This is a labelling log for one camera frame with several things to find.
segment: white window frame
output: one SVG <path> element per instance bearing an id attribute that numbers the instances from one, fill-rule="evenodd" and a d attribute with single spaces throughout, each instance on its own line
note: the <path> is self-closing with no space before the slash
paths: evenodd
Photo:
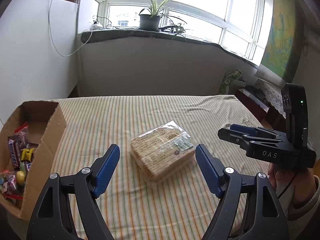
<path id="1" fill-rule="evenodd" d="M 149 0 L 96 0 L 99 3 L 99 8 L 98 8 L 98 16 L 101 16 L 101 18 L 98 18 L 100 23 L 106 27 L 108 24 L 108 20 L 106 19 L 109 14 L 109 9 L 110 6 L 112 5 L 132 5 L 132 6 L 149 6 Z M 212 23 L 214 25 L 217 25 L 218 27 L 222 28 L 219 44 L 222 46 L 224 37 L 226 34 L 226 31 L 228 30 L 229 32 L 239 36 L 243 40 L 247 41 L 249 43 L 245 55 L 242 54 L 237 54 L 233 51 L 232 53 L 235 53 L 241 57 L 245 57 L 248 60 L 252 60 L 254 56 L 254 52 L 256 47 L 261 47 L 265 49 L 262 45 L 258 44 L 258 38 L 260 34 L 260 28 L 262 24 L 262 16 L 263 16 L 263 9 L 264 9 L 264 1 L 265 0 L 257 0 L 256 3 L 256 10 L 255 10 L 255 16 L 253 20 L 253 25 L 252 25 L 252 30 L 251 34 L 248 35 L 247 33 L 244 33 L 240 29 L 238 29 L 236 26 L 234 26 L 232 23 L 229 22 L 230 20 L 230 15 L 231 15 L 231 9 L 232 9 L 232 4 L 233 0 L 228 0 L 228 6 L 227 6 L 227 12 L 226 12 L 226 18 L 222 19 L 218 16 L 215 16 L 209 12 L 206 12 L 202 9 L 193 7 L 188 4 L 183 4 L 180 2 L 176 1 L 170 1 L 166 3 L 166 9 L 164 13 L 168 13 L 169 10 L 178 12 L 178 13 L 183 13 L 187 14 L 189 16 L 193 16 L 195 18 L 204 20 L 206 22 Z M 167 18 L 163 17 L 161 26 L 165 26 L 167 23 Z"/>

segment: plant pot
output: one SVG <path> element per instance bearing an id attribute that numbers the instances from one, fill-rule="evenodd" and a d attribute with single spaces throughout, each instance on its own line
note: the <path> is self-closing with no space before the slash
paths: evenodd
<path id="1" fill-rule="evenodd" d="M 140 15 L 140 29 L 144 31 L 157 32 L 161 17 L 159 15 L 155 15 L 153 17 L 150 16 L 150 14 Z"/>

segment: window sill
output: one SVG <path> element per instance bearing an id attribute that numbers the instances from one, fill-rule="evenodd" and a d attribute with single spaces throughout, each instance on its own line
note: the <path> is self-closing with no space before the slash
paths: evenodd
<path id="1" fill-rule="evenodd" d="M 82 43 L 85 43 L 91 35 L 91 31 L 85 31 L 81 34 L 81 41 Z M 121 39 L 121 38 L 127 38 L 127 37 L 142 37 L 142 38 L 158 38 L 158 39 L 166 39 L 166 40 L 174 40 L 174 41 L 181 41 L 186 43 L 193 43 L 193 44 L 201 44 L 201 45 L 209 45 L 217 47 L 221 50 L 223 50 L 225 53 L 230 54 L 233 57 L 239 58 L 242 61 L 248 63 L 249 65 L 253 66 L 254 68 L 258 68 L 255 63 L 248 60 L 247 58 L 242 57 L 239 54 L 233 53 L 223 47 L 221 47 L 219 44 L 208 42 L 208 41 L 201 41 L 197 39 L 193 39 L 190 37 L 183 37 L 181 35 L 174 35 L 171 33 L 166 32 L 151 32 L 151 31 L 143 31 L 139 29 L 132 29 L 132 28 L 123 28 L 123 29 L 100 29 L 100 30 L 94 30 L 92 32 L 92 36 L 90 40 L 87 42 L 89 43 L 95 43 L 95 42 L 101 42 L 101 41 L 109 41 L 109 40 L 115 40 L 115 39 Z"/>

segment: sleeve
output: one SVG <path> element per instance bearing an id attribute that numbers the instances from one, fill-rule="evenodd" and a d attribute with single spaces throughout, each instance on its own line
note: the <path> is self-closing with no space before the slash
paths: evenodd
<path id="1" fill-rule="evenodd" d="M 312 236 L 313 230 L 306 230 L 307 227 L 311 227 L 312 223 L 319 221 L 320 219 L 320 180 L 315 176 L 317 191 L 308 203 L 300 208 L 294 208 L 291 204 L 287 213 L 287 223 L 290 234 L 290 240 L 309 239 L 308 236 Z"/>

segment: metal bolt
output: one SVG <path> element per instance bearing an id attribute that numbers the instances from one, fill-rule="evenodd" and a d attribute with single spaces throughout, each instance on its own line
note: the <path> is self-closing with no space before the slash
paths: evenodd
<path id="1" fill-rule="evenodd" d="M 87 174 L 87 173 L 90 172 L 90 169 L 89 169 L 89 168 L 83 168 L 83 169 L 81 170 L 81 172 L 82 172 L 83 174 Z"/>
<path id="2" fill-rule="evenodd" d="M 262 179 L 265 179 L 266 178 L 266 175 L 263 173 L 263 172 L 259 172 L 258 173 L 258 176 Z"/>
<path id="3" fill-rule="evenodd" d="M 50 179 L 55 179 L 56 177 L 58 177 L 58 174 L 57 173 L 52 173 L 50 175 Z"/>
<path id="4" fill-rule="evenodd" d="M 226 167 L 226 173 L 234 173 L 234 169 L 233 168 L 231 168 L 231 167 Z"/>

